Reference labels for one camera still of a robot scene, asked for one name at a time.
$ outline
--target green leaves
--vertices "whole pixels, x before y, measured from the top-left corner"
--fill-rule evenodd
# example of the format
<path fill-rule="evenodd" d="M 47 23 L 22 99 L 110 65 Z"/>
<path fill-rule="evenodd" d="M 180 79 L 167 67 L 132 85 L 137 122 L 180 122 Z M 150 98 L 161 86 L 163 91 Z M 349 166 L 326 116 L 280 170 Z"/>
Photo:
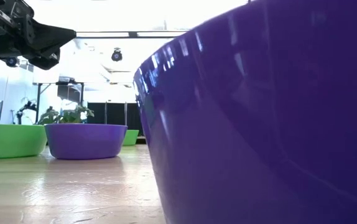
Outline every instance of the green leaves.
<path fill-rule="evenodd" d="M 94 111 L 90 110 L 85 106 L 76 106 L 74 110 L 64 110 L 62 115 L 55 110 L 48 110 L 44 113 L 40 119 L 38 124 L 67 124 L 67 123 L 81 123 L 81 114 L 84 113 L 86 117 L 94 116 Z"/>

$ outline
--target plastic bowl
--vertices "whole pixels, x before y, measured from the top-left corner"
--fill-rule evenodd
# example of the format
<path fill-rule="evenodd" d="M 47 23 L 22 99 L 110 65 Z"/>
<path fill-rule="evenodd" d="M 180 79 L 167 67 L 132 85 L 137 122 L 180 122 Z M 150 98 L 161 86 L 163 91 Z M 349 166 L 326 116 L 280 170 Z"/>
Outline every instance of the plastic bowl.
<path fill-rule="evenodd" d="M 357 223 L 357 1 L 337 2 L 252 1 L 137 70 L 167 223 Z"/>
<path fill-rule="evenodd" d="M 128 130 L 124 137 L 124 146 L 134 146 L 137 143 L 137 137 L 139 135 L 139 130 Z"/>
<path fill-rule="evenodd" d="M 43 126 L 0 124 L 0 159 L 39 155 L 46 141 Z"/>
<path fill-rule="evenodd" d="M 117 156 L 127 126 L 108 124 L 45 125 L 50 153 L 57 159 L 104 159 Z"/>

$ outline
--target wooden table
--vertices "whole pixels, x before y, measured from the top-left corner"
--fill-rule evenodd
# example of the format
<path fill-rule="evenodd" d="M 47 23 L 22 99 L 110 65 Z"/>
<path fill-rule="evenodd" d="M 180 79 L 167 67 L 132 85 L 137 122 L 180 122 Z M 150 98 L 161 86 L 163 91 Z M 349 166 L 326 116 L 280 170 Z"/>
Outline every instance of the wooden table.
<path fill-rule="evenodd" d="M 146 146 L 118 157 L 0 159 L 0 224 L 165 223 Z"/>

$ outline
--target green bowl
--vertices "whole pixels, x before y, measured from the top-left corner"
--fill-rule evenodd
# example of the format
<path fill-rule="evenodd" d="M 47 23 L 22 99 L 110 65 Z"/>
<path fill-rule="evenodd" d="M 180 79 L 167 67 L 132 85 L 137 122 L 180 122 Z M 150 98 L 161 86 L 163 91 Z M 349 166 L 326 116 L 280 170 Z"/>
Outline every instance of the green bowl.
<path fill-rule="evenodd" d="M 43 126 L 0 124 L 0 159 L 39 155 L 46 141 Z"/>
<path fill-rule="evenodd" d="M 124 146 L 135 145 L 137 142 L 138 135 L 139 135 L 139 130 L 127 130 L 123 140 L 123 145 Z"/>

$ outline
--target large purple bowl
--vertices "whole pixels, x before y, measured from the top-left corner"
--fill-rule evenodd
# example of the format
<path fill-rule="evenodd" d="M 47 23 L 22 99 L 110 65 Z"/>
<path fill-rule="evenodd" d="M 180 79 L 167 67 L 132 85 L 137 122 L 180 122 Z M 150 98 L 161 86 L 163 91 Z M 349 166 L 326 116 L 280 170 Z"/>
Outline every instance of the large purple bowl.
<path fill-rule="evenodd" d="M 357 223 L 357 1 L 251 2 L 135 84 L 168 224 Z"/>
<path fill-rule="evenodd" d="M 57 159 L 104 159 L 120 153 L 128 127 L 48 124 L 45 129 L 50 153 Z"/>

